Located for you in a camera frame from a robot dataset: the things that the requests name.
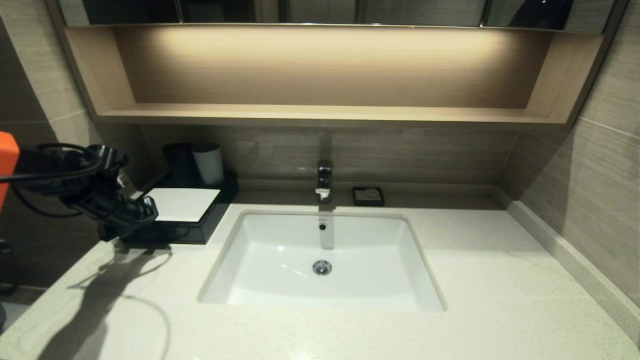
orange object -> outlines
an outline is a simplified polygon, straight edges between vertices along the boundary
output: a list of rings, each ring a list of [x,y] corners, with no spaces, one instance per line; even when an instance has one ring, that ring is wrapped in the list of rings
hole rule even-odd
[[[0,176],[13,175],[19,156],[20,148],[13,135],[0,131]],[[0,183],[0,211],[2,211],[8,189],[8,183]]]

white sink basin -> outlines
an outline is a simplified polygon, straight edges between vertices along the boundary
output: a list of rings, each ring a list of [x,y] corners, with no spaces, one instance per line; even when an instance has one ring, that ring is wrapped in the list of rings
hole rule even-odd
[[[323,249],[321,241],[333,249]],[[331,264],[328,275],[314,272],[320,260]],[[444,310],[411,227],[382,217],[245,214],[200,301]]]

countertop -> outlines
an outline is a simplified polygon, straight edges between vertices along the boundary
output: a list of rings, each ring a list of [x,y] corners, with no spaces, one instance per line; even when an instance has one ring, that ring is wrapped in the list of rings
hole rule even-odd
[[[0,337],[0,358],[640,358],[627,335],[504,210],[437,207],[339,206],[335,214],[404,215],[444,297],[443,313],[200,303],[241,213],[317,211],[233,204],[207,245],[127,254],[117,243],[98,243]]]

faucet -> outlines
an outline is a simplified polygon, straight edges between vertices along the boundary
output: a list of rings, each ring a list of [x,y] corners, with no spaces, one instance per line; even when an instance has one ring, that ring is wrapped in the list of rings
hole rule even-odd
[[[318,161],[318,187],[316,188],[317,200],[319,204],[331,202],[331,172],[333,162],[331,160]]]

sink drain stopper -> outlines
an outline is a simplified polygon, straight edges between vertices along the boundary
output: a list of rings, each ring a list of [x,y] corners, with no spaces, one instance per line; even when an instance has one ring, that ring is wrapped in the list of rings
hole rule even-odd
[[[331,273],[331,263],[326,260],[319,260],[314,263],[314,272],[318,275],[329,275]]]

